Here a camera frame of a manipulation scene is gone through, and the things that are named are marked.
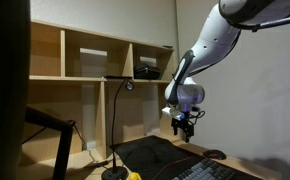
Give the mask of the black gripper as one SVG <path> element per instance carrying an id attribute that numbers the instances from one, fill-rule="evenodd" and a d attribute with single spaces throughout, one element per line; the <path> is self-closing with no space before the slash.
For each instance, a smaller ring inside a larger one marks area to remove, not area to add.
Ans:
<path id="1" fill-rule="evenodd" d="M 194 133 L 194 126 L 190 124 L 187 120 L 176 120 L 172 119 L 171 126 L 173 128 L 173 135 L 178 134 L 178 129 L 182 129 L 185 133 L 185 142 L 188 143 L 190 138 L 192 137 L 191 134 Z"/>

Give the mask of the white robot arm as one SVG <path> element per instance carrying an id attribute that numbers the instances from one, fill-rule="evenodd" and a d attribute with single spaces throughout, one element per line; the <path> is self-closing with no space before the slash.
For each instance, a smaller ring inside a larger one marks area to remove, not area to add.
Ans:
<path id="1" fill-rule="evenodd" d="M 165 89 L 167 106 L 163 113 L 172 118 L 174 131 L 186 139 L 194 135 L 194 125 L 202 112 L 204 89 L 192 76 L 222 61 L 235 47 L 243 30 L 290 24 L 290 0 L 218 0 L 212 8 L 196 43 L 181 58 Z"/>

